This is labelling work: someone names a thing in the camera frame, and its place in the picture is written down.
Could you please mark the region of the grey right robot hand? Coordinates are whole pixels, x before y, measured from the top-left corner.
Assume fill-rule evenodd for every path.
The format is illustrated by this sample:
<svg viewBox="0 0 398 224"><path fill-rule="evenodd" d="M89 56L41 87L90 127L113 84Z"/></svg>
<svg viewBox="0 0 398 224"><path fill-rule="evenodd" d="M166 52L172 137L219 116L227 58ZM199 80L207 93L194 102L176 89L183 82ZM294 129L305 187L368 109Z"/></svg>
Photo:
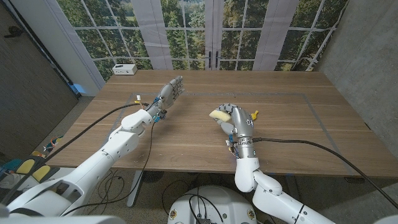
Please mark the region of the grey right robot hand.
<svg viewBox="0 0 398 224"><path fill-rule="evenodd" d="M225 103L219 105L215 111L215 120L226 134L235 134L239 138L253 136L252 116L242 107Z"/></svg>

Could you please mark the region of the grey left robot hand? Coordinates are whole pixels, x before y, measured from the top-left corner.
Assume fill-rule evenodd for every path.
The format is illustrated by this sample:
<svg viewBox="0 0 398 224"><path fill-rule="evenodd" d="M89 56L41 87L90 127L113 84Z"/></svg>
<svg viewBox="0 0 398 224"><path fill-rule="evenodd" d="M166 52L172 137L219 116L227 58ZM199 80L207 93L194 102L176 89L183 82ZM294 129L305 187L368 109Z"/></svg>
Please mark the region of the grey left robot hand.
<svg viewBox="0 0 398 224"><path fill-rule="evenodd" d="M159 105L161 110L170 108L175 100L185 91L183 87L183 77L177 76L166 85L164 85L159 92Z"/></svg>

